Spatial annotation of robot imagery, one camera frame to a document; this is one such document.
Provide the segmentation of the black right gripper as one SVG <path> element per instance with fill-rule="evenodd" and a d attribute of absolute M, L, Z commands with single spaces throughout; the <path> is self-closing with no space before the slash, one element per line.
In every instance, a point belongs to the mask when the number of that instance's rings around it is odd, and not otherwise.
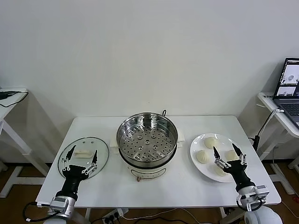
<path fill-rule="evenodd" d="M 225 173 L 231 174 L 235 183 L 236 190 L 241 190 L 245 187 L 256 186 L 251 179 L 246 175 L 245 169 L 247 168 L 246 154 L 243 154 L 239 147 L 232 143 L 238 160 L 225 162 L 221 157 L 216 147 L 213 147 L 215 164 Z"/>

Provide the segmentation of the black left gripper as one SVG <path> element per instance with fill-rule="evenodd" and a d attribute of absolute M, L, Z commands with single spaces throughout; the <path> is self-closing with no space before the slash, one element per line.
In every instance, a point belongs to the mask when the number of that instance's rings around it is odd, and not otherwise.
<path fill-rule="evenodd" d="M 75 147 L 76 145 L 74 145 L 67 152 L 66 156 L 61 159 L 64 165 L 62 172 L 65 177 L 65 181 L 62 189 L 56 193 L 56 196 L 67 196 L 77 200 L 80 182 L 88 179 L 90 173 L 97 169 L 97 150 L 95 150 L 92 162 L 87 166 L 87 168 L 85 168 L 82 166 L 70 165 Z"/>

